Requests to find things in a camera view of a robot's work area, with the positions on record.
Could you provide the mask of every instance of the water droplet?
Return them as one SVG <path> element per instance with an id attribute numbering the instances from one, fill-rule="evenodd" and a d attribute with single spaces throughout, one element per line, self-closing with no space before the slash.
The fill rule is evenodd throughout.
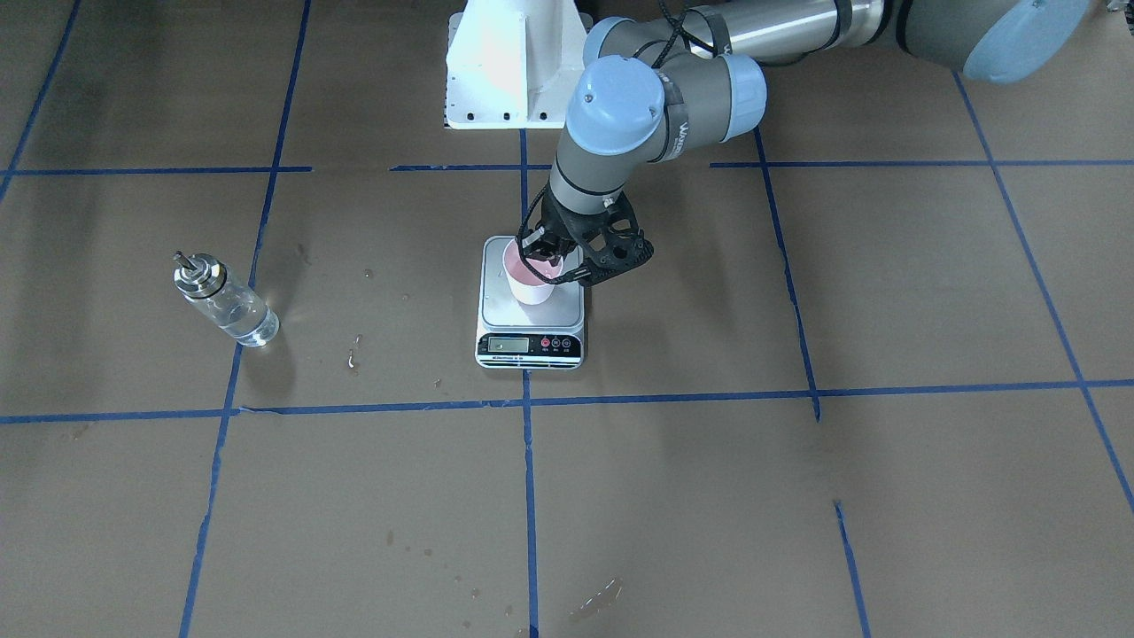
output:
<path id="1" fill-rule="evenodd" d="M 591 618 L 592 615 L 599 613 L 601 610 L 610 607 L 618 599 L 618 595 L 623 593 L 623 579 L 613 578 L 601 592 L 591 596 L 578 606 L 577 610 L 568 614 L 572 622 L 578 622 L 585 618 Z"/>

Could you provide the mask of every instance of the bottle cap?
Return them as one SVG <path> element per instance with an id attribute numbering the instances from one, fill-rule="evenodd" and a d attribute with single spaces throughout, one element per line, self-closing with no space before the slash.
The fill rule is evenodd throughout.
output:
<path id="1" fill-rule="evenodd" d="M 203 252 L 185 256 L 181 250 L 174 253 L 177 267 L 174 269 L 174 284 L 189 298 L 210 297 L 225 286 L 228 269 L 217 257 Z"/>

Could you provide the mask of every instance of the digital scale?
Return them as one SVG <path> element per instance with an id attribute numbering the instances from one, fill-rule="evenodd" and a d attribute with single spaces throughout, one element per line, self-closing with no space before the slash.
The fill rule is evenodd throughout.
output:
<path id="1" fill-rule="evenodd" d="M 503 248 L 514 237 L 484 241 L 476 325 L 476 363 L 484 368 L 578 368 L 583 363 L 583 286 L 560 283 L 541 304 L 516 300 L 503 273 Z M 582 249 L 564 257 L 578 266 Z"/>

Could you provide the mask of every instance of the bottle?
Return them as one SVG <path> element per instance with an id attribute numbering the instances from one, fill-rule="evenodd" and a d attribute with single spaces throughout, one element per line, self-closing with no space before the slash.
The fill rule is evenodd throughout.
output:
<path id="1" fill-rule="evenodd" d="M 280 321 L 264 299 L 236 280 L 228 266 L 211 254 L 174 253 L 174 284 L 185 300 L 211 318 L 240 346 L 259 348 L 271 341 Z"/>

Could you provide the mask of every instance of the cup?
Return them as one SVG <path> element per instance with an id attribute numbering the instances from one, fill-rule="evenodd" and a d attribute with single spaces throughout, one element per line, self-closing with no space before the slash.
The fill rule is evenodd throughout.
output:
<path id="1" fill-rule="evenodd" d="M 527 262 L 548 279 L 558 277 L 564 271 L 562 257 L 559 257 L 557 265 L 551 265 L 550 261 L 539 261 L 536 258 L 528 258 Z M 532 271 L 524 265 L 524 262 L 519 258 L 519 246 L 516 245 L 515 238 L 509 240 L 508 245 L 503 248 L 503 273 L 508 277 L 508 287 L 511 288 L 511 296 L 516 297 L 516 300 L 519 303 L 527 305 L 543 303 L 548 300 L 548 297 L 556 289 L 551 283 L 541 281 L 539 277 L 532 274 Z"/>

